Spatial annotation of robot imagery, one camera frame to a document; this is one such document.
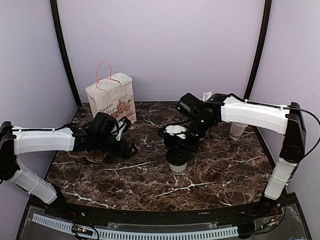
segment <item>red bag handle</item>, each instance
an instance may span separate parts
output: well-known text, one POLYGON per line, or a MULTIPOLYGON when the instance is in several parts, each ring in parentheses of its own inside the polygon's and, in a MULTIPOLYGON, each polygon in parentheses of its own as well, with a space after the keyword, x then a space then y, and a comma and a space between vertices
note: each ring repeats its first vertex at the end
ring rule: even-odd
POLYGON ((112 79, 112 67, 111 67, 111 65, 110 65, 108 62, 106 62, 106 61, 100 62, 100 64, 96 67, 95 77, 96 77, 96 82, 95 82, 96 88, 99 89, 99 90, 101 90, 101 91, 104 91, 104 92, 107 92, 107 91, 98 87, 99 81, 102 80, 102 79, 109 79, 109 80, 111 80, 111 81, 118 82, 118 83, 121 85, 121 82, 119 82, 118 80, 112 79), (108 65, 109 65, 109 67, 110 67, 110 78, 108 78, 108 77, 98 78, 98 69, 99 69, 99 67, 100 67, 102 64, 108 64, 108 65))

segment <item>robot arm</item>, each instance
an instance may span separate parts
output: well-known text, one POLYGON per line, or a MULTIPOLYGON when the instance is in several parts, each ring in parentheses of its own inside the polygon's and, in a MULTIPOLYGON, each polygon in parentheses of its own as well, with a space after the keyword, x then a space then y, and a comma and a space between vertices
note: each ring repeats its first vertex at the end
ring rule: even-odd
POLYGON ((264 196, 276 200, 305 155, 306 129, 297 103, 291 106, 271 105, 243 100, 234 94, 214 94, 203 102, 187 93, 176 106, 192 119, 188 128, 168 125, 162 129, 171 169, 186 166, 197 151, 198 141, 207 131, 221 122, 242 123, 272 130, 285 135, 279 160, 265 189, 264 196))
POLYGON ((65 201, 57 186, 39 178, 17 155, 40 151, 100 150, 128 159, 137 152, 132 142, 121 139, 121 134, 130 125, 126 117, 117 121, 102 112, 84 126, 69 123, 60 128, 29 129, 12 126, 6 121, 0 127, 0 180, 15 183, 46 204, 65 201))

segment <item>marble tabletop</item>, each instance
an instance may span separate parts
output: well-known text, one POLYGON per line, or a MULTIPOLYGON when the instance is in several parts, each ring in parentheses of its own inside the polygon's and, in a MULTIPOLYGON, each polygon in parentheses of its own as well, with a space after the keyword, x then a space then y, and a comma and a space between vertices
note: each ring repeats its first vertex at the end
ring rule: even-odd
MULTIPOLYGON (((199 144, 184 175, 174 175, 158 128, 183 121, 175 102, 136 102, 137 122, 123 137, 139 152, 130 159, 108 156, 104 163, 58 152, 46 180, 60 187, 69 203, 136 211, 203 210, 256 202, 272 174, 260 142, 248 126, 243 137, 229 138, 229 123, 213 128, 199 144)), ((84 104, 74 121, 91 121, 84 104)))

